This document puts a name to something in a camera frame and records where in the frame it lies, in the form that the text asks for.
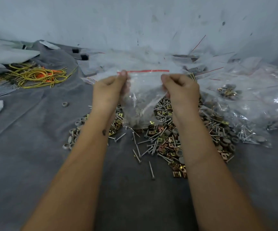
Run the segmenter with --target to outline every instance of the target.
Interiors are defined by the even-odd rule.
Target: person
[[[122,71],[94,85],[91,114],[23,231],[94,229],[108,132],[120,94],[129,89],[127,79]],[[199,85],[183,74],[163,74],[161,80],[174,110],[199,229],[264,230],[200,119]]]

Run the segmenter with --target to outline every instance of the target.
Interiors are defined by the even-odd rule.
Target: yellow string
[[[72,72],[67,74],[66,67],[59,70],[51,70],[35,66],[35,64],[18,63],[17,65],[20,67],[18,68],[14,65],[9,65],[15,70],[10,71],[5,79],[12,78],[17,82],[17,85],[22,88],[35,88],[42,86],[53,87],[55,84],[67,80],[67,78],[71,76],[78,67],[77,66]]]

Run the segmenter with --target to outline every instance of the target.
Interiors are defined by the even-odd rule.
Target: person's left hand
[[[111,76],[96,82],[93,86],[92,113],[108,121],[111,125],[115,116],[120,95],[129,90],[127,71],[123,70],[118,76]]]

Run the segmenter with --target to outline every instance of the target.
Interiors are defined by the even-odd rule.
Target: gray cloth
[[[35,62],[52,69],[67,66],[72,71],[77,63],[71,47],[59,47],[49,50],[35,43],[33,48],[41,52]],[[62,145],[68,131],[90,112],[92,86],[82,82],[82,75],[77,70],[54,88],[19,89],[2,97],[0,230],[19,230],[67,157]],[[69,106],[62,107],[63,102]],[[124,132],[122,128],[117,136]],[[228,166],[267,225],[278,230],[278,131],[272,136],[273,149],[240,144]],[[197,230],[187,180],[173,178],[167,162],[156,155],[147,155],[138,164],[131,137],[127,130],[118,143],[109,140],[95,229]]]

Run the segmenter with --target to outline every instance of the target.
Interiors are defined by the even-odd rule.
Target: wall
[[[204,35],[278,64],[278,0],[0,0],[0,39],[188,54]]]

